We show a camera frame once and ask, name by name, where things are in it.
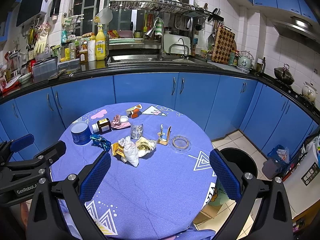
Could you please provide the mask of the checkered wooden cutting board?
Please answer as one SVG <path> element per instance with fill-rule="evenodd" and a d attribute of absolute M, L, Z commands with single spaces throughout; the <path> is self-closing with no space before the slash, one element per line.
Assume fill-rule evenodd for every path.
<path fill-rule="evenodd" d="M 235 33 L 231 29 L 220 25 L 217 29 L 215 43 L 213 45 L 212 61 L 227 64 L 234 47 Z"/>

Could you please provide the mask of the crumpled beige paper wrapper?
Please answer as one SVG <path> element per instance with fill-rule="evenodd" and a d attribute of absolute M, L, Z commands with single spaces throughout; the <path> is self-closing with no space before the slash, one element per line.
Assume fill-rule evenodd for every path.
<path fill-rule="evenodd" d="M 155 150 L 156 141 L 141 137 L 136 141 L 136 147 L 138 150 L 138 157 L 142 158 L 146 154 L 149 154 Z"/>

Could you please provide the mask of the mint green kettle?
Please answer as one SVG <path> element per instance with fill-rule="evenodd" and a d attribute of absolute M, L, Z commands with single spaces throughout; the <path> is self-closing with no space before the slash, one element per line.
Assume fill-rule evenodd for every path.
<path fill-rule="evenodd" d="M 237 68 L 244 72 L 250 72 L 253 60 L 254 57 L 249 51 L 242 50 L 239 53 Z"/>

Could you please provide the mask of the grey plastic storage box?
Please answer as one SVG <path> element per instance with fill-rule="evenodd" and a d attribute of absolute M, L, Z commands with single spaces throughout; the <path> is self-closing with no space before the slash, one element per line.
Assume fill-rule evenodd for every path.
<path fill-rule="evenodd" d="M 57 57 L 51 57 L 34 64 L 32 72 L 33 77 L 47 79 L 57 72 Z"/>

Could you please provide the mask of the torn blue cardboard box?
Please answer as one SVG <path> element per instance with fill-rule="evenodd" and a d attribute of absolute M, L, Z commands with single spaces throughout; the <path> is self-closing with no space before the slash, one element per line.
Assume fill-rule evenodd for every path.
<path fill-rule="evenodd" d="M 157 133 L 157 143 L 161 145 L 167 145 L 169 143 L 171 133 L 171 126 L 164 126 L 161 124 L 160 131 Z"/>

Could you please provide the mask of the small grey bin blue bag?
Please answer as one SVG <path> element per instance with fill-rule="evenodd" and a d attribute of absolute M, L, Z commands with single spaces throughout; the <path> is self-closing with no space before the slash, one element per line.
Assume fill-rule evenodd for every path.
<path fill-rule="evenodd" d="M 276 176 L 283 176 L 290 163 L 288 147 L 277 145 L 267 155 L 267 161 L 263 163 L 262 173 L 267 179 L 272 180 Z"/>

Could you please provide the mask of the white tissue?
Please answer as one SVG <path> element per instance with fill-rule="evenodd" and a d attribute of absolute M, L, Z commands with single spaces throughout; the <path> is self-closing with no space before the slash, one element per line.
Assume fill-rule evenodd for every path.
<path fill-rule="evenodd" d="M 123 148 L 124 152 L 124 156 L 120 158 L 121 161 L 123 163 L 129 162 L 133 167 L 137 167 L 139 164 L 138 149 L 131 137 L 121 138 L 118 144 Z"/>

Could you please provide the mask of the blue kitchen cabinets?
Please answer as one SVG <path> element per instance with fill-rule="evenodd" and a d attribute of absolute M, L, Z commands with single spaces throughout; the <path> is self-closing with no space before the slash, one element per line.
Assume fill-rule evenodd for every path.
<path fill-rule="evenodd" d="M 274 146 L 295 155 L 319 126 L 319 111 L 295 92 L 252 79 L 202 73 L 138 73 L 49 82 L 1 100 L 2 140 L 32 134 L 23 159 L 57 141 L 72 122 L 104 105 L 151 103 L 198 124 L 211 140 L 241 131 L 263 154 Z"/>

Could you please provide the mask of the metal dish rack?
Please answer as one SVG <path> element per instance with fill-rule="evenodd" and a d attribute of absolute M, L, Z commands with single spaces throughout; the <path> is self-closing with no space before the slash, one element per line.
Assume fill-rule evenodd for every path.
<path fill-rule="evenodd" d="M 207 21 L 223 22 L 224 18 L 218 10 L 210 12 L 196 5 L 180 2 L 179 0 L 110 0 L 108 7 L 112 10 L 147 10 L 177 14 L 189 18 L 204 18 Z"/>

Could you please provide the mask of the clear round plastic lid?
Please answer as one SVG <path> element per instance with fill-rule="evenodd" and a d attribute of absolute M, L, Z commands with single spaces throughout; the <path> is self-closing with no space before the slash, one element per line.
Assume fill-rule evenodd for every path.
<path fill-rule="evenodd" d="M 177 152 L 187 152 L 190 150 L 191 147 L 189 139 L 182 135 L 174 136 L 171 141 L 171 145 L 172 148 Z"/>

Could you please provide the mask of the yellow rubber glove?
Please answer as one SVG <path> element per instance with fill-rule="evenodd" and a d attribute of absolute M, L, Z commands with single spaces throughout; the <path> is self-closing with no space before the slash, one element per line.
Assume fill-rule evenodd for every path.
<path fill-rule="evenodd" d="M 44 52 L 44 49 L 47 44 L 48 34 L 51 30 L 51 25 L 48 22 L 45 22 L 40 25 L 37 31 L 37 40 L 35 43 L 35 54 L 41 54 Z"/>

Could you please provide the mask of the black round trash bin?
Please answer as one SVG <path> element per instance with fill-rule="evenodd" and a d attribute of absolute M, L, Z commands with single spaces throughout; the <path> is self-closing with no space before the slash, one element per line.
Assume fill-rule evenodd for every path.
<path fill-rule="evenodd" d="M 227 161 L 235 163 L 243 173 L 251 173 L 255 178 L 258 177 L 257 166 L 252 157 L 245 151 L 234 147 L 227 147 L 223 148 L 220 152 Z"/>

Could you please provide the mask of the yellow snack wrapper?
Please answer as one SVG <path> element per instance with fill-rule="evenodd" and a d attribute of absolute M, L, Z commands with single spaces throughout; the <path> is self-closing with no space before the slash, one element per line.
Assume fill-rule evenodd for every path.
<path fill-rule="evenodd" d="M 125 158 L 125 154 L 124 154 L 124 146 L 121 146 L 121 144 L 118 142 L 115 142 L 114 144 L 112 144 L 112 155 L 120 156 L 120 159 L 123 162 L 127 162 L 127 159 Z"/>

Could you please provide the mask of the white ceramic pot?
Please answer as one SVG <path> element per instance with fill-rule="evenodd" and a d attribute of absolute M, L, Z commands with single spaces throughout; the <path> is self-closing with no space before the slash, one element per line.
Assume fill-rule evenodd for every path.
<path fill-rule="evenodd" d="M 313 86 L 313 84 L 304 82 L 302 88 L 302 95 L 307 98 L 310 102 L 314 103 L 317 98 L 317 89 Z"/>

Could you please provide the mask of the small white plastic lid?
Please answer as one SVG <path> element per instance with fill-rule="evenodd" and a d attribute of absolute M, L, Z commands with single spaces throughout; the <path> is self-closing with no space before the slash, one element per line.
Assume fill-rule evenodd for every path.
<path fill-rule="evenodd" d="M 126 122 L 128 122 L 128 121 L 129 121 L 129 117 L 128 117 L 128 116 L 122 115 L 122 116 L 120 117 L 120 122 L 121 122 L 121 123 L 126 123 Z"/>

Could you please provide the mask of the range hood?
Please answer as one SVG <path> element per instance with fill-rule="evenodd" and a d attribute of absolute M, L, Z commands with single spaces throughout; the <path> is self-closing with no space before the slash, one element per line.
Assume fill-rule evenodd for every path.
<path fill-rule="evenodd" d="M 290 17 L 289 22 L 272 19 L 271 22 L 277 32 L 286 38 L 290 38 L 299 43 L 319 44 L 319 33 L 314 31 L 313 26 L 306 20 L 296 16 Z"/>

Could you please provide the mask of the clear plastic packet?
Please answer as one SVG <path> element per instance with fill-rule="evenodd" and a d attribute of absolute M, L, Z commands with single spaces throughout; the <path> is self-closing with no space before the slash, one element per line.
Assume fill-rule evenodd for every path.
<path fill-rule="evenodd" d="M 138 140 L 143 137 L 143 124 L 132 124 L 130 131 L 131 139 Z"/>

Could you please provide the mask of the blue foil wrapper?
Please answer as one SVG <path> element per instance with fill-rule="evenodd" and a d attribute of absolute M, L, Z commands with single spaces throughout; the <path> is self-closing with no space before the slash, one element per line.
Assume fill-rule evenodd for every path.
<path fill-rule="evenodd" d="M 103 149 L 105 152 L 109 152 L 111 149 L 111 142 L 105 139 L 103 136 L 98 134 L 92 134 L 90 136 L 92 145 Z"/>

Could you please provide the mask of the blue patterned tablecloth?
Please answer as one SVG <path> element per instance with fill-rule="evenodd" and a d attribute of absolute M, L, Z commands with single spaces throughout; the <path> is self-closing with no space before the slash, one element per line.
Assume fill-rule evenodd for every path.
<path fill-rule="evenodd" d="M 206 133 L 186 115 L 156 106 L 158 115 L 133 119 L 143 135 L 156 140 L 160 130 L 185 137 L 186 150 L 157 145 L 137 166 L 112 156 L 111 166 L 85 207 L 115 239 L 212 239 L 214 230 L 197 230 L 194 218 L 213 195 L 216 175 L 209 163 L 213 148 Z"/>

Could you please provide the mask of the yellow detergent bottle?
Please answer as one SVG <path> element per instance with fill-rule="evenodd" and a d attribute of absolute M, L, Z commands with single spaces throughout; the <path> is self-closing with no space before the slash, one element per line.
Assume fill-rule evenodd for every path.
<path fill-rule="evenodd" d="M 95 38 L 95 57 L 97 61 L 104 60 L 106 56 L 106 37 L 103 32 L 103 26 L 98 25 L 98 32 Z"/>

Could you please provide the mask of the black wok with lid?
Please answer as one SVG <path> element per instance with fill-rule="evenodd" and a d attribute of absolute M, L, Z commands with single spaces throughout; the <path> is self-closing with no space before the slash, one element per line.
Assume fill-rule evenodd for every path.
<path fill-rule="evenodd" d="M 295 80 L 290 73 L 289 68 L 290 66 L 287 63 L 285 63 L 282 67 L 274 68 L 274 75 L 277 80 L 288 86 L 291 86 Z"/>

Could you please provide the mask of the brown bottle yellow label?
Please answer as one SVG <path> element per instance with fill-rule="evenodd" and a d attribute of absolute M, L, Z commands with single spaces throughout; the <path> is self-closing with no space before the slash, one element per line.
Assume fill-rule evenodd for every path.
<path fill-rule="evenodd" d="M 111 130 L 111 123 L 108 118 L 101 119 L 92 125 L 94 133 L 105 133 Z"/>

